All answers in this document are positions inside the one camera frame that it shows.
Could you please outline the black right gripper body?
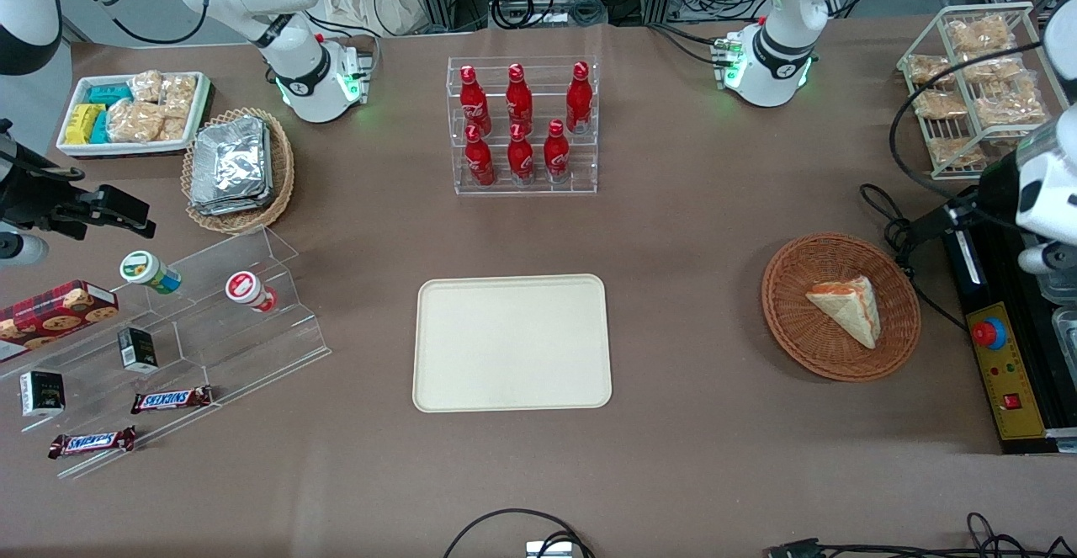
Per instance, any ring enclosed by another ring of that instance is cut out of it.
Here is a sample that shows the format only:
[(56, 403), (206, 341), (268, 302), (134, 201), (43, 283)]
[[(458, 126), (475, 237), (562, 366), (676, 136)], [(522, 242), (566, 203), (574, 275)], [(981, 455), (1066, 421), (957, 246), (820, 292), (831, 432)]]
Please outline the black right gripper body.
[(76, 186), (85, 178), (76, 167), (59, 167), (16, 141), (3, 142), (3, 223), (22, 231), (56, 231), (83, 240), (89, 225), (103, 218), (93, 209), (93, 198)]

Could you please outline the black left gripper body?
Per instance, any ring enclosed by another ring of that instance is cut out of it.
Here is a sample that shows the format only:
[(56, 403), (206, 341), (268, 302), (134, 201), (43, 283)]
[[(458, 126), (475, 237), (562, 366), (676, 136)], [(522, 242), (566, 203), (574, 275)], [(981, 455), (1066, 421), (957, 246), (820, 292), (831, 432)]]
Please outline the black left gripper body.
[(994, 225), (1021, 231), (1016, 224), (1020, 196), (1020, 179), (1016, 157), (1003, 157), (989, 164), (979, 182), (967, 190), (966, 200), (973, 212), (966, 215), (966, 226)]

